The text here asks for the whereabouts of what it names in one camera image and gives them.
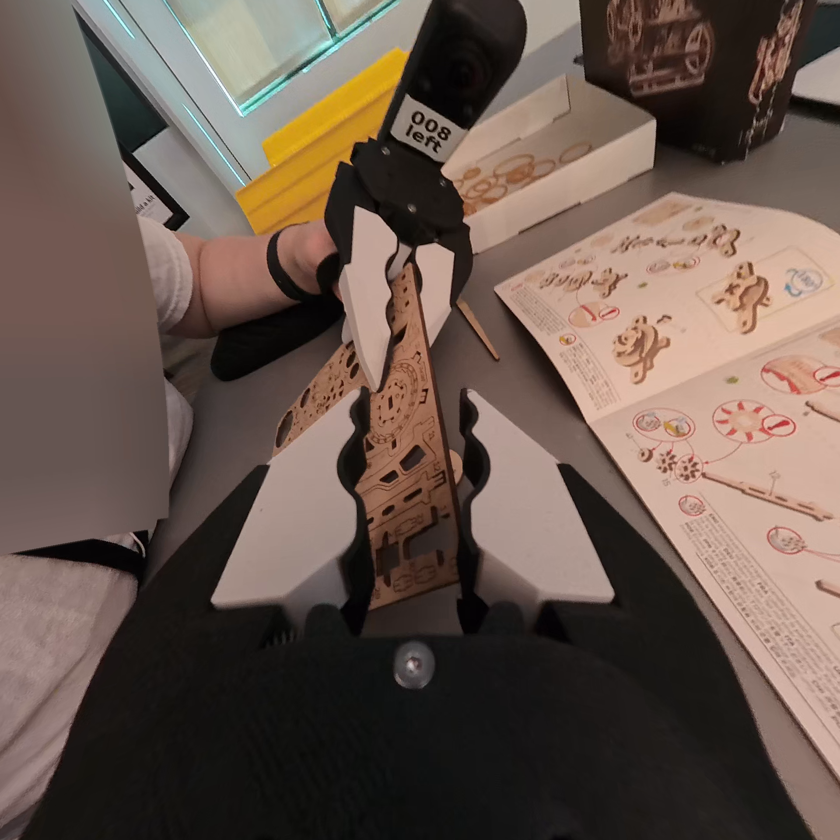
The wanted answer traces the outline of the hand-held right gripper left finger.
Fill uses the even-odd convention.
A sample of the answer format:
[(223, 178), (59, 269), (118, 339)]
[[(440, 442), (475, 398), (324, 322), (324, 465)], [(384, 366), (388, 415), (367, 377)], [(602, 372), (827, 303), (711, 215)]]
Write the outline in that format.
[(346, 395), (270, 461), (213, 593), (216, 609), (279, 605), (301, 630), (314, 606), (329, 604), (361, 633), (373, 559), (356, 487), (370, 401), (366, 386)]

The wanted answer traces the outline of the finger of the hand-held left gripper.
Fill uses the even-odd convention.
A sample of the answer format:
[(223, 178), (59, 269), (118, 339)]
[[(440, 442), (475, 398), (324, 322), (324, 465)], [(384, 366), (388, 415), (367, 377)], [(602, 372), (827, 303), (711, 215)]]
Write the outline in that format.
[(386, 308), (392, 299), (386, 277), (398, 240), (379, 215), (353, 210), (350, 262), (339, 279), (340, 294), (358, 361), (373, 392), (382, 386), (391, 329)]
[(425, 323), (445, 323), (452, 310), (455, 254), (438, 244), (420, 245), (415, 265), (422, 282), (420, 300)]

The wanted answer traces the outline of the person's left hand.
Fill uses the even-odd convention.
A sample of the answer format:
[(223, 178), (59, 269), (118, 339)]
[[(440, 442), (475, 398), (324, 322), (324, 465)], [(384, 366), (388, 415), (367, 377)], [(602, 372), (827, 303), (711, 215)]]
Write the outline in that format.
[(280, 264), (293, 284), (309, 295), (323, 294), (318, 268), (338, 250), (322, 219), (286, 227), (277, 242)]

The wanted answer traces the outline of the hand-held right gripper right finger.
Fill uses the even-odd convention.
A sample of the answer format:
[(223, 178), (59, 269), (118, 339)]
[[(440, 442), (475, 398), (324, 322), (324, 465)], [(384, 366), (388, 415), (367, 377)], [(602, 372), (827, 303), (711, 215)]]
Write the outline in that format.
[(478, 632), (511, 603), (533, 626), (549, 602), (606, 605), (615, 592), (561, 475), (560, 463), (478, 391), (459, 395), (463, 473), (457, 613)]

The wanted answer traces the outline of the white flat object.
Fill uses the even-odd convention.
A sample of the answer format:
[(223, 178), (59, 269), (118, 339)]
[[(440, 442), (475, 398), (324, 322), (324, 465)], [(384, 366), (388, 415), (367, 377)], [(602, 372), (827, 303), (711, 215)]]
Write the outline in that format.
[(832, 52), (803, 66), (792, 88), (793, 98), (839, 107), (839, 53)]

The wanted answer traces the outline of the white cardboard tray box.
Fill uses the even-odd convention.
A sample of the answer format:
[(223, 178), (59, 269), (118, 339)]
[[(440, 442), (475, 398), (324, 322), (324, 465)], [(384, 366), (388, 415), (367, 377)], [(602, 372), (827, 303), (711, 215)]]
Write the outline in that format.
[(469, 131), (443, 172), (452, 182), (473, 164), (518, 153), (556, 158), (569, 145), (594, 150), (498, 203), (465, 217), (474, 254), (483, 253), (562, 212), (649, 171), (655, 162), (656, 118), (581, 77), (542, 85)]

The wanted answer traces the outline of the open instruction booklet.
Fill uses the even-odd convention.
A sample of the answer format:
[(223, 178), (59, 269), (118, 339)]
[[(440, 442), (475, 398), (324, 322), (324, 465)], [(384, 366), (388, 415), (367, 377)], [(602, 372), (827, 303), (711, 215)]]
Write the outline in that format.
[(839, 237), (672, 192), (495, 288), (835, 775)]

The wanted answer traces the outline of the person's left forearm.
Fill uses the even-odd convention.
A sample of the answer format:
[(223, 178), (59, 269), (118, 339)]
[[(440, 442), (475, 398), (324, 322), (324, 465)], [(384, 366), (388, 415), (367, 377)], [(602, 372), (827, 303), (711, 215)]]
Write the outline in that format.
[(192, 270), (192, 297), (173, 334), (209, 339), (295, 305), (269, 272), (270, 237), (175, 236)]

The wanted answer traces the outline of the glass window with white frame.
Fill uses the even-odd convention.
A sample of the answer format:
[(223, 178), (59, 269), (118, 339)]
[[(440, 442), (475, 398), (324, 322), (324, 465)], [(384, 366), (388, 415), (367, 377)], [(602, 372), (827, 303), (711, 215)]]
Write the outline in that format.
[(263, 142), (382, 58), (408, 50), (422, 1), (79, 1), (118, 65), (235, 194)]

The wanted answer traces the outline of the yellow plastic bin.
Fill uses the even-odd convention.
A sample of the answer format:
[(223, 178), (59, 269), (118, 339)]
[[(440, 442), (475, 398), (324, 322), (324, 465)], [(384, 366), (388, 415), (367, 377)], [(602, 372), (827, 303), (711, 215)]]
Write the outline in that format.
[(268, 171), (236, 193), (255, 235), (322, 217), (339, 163), (377, 136), (408, 57), (392, 49), (263, 142)]

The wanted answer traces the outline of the black framed sign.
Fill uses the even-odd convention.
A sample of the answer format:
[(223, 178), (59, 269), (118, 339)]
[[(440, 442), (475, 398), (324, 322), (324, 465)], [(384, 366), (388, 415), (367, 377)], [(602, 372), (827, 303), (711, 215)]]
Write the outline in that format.
[(121, 143), (119, 151), (137, 217), (148, 218), (171, 231), (182, 228), (190, 218), (188, 213)]

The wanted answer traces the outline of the small wooden stick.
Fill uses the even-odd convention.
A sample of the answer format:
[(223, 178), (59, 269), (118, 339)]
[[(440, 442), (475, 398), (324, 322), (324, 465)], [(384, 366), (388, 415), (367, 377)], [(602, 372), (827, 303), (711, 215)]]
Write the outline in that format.
[(490, 341), (490, 338), (487, 334), (487, 331), (484, 330), (484, 328), (482, 327), (482, 325), (478, 321), (477, 316), (475, 315), (473, 309), (468, 304), (468, 302), (465, 299), (463, 299), (462, 297), (459, 297), (457, 299), (456, 305), (457, 305), (458, 310), (461, 312), (461, 314), (464, 316), (465, 320), (467, 321), (467, 323), (469, 324), (469, 326), (473, 330), (473, 332), (476, 334), (479, 341), (482, 342), (483, 346), (486, 348), (486, 350), (490, 354), (490, 357), (494, 361), (499, 361), (500, 360), (499, 353), (495, 349), (493, 343)]

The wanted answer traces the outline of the laser-cut wooden parts sheet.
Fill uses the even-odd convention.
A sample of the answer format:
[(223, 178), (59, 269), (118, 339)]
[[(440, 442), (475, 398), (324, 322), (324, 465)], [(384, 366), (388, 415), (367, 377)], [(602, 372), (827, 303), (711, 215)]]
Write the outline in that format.
[(356, 487), (371, 539), (373, 611), (459, 581), (458, 494), (417, 278), (407, 264), (392, 283), (391, 364), (371, 394)]

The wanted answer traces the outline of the dark printed model kit box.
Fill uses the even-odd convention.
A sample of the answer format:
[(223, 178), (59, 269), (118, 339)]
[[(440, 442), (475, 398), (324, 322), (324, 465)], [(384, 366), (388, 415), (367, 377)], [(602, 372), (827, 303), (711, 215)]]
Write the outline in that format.
[(584, 77), (658, 141), (742, 161), (781, 131), (815, 1), (580, 1)]

